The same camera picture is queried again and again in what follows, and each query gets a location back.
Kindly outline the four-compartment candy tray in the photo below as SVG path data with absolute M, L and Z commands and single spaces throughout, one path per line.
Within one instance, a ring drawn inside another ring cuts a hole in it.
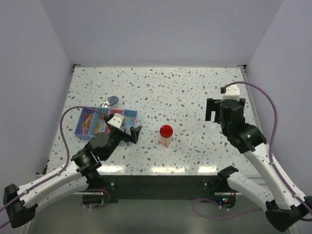
M 130 109 L 116 109 L 116 108 L 96 108 L 104 115 L 110 114 L 122 114 L 126 116 L 124 129 L 127 134 L 131 134 L 130 128 L 135 127 L 137 124 L 138 111 Z M 76 129 L 75 136 L 80 140 L 91 140 L 93 136 L 99 132 L 109 133 L 110 129 L 106 126 L 104 116 L 89 110 L 82 108 Z

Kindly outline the red jar lid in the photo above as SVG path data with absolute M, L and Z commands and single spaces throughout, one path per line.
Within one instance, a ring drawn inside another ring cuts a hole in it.
M 169 138 L 173 135 L 173 128 L 170 125 L 161 126 L 159 133 L 164 138 Z

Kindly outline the clear plastic jar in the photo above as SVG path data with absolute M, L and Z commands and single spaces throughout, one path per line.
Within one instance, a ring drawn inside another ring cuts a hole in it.
M 169 146 L 172 140 L 173 140 L 173 134 L 161 134 L 159 142 L 163 146 Z

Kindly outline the metal candy scoop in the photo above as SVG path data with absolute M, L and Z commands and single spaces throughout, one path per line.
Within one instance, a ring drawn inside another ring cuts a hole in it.
M 100 104 L 101 108 L 111 108 L 119 102 L 119 98 L 117 96 L 110 96 L 103 100 Z

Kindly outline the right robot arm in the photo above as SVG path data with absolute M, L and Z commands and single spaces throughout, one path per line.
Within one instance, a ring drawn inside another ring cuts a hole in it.
M 221 126 L 223 135 L 232 146 L 256 168 L 267 188 L 246 178 L 234 166 L 218 172 L 217 186 L 242 193 L 264 211 L 270 224 L 284 232 L 303 219 L 312 206 L 311 196 L 305 195 L 286 175 L 274 157 L 269 157 L 269 145 L 261 131 L 246 123 L 245 99 L 207 99 L 206 121 L 214 120 Z

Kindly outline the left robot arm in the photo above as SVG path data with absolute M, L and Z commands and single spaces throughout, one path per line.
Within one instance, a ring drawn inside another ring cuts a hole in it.
M 69 160 L 56 170 L 25 185 L 10 184 L 3 193 L 3 207 L 6 210 L 12 228 L 18 228 L 31 221 L 42 201 L 52 192 L 73 180 L 84 177 L 84 186 L 89 191 L 96 191 L 101 186 L 97 169 L 114 152 L 120 142 L 138 141 L 141 126 L 131 127 L 130 134 L 118 128 L 111 127 L 110 132 L 97 133 Z

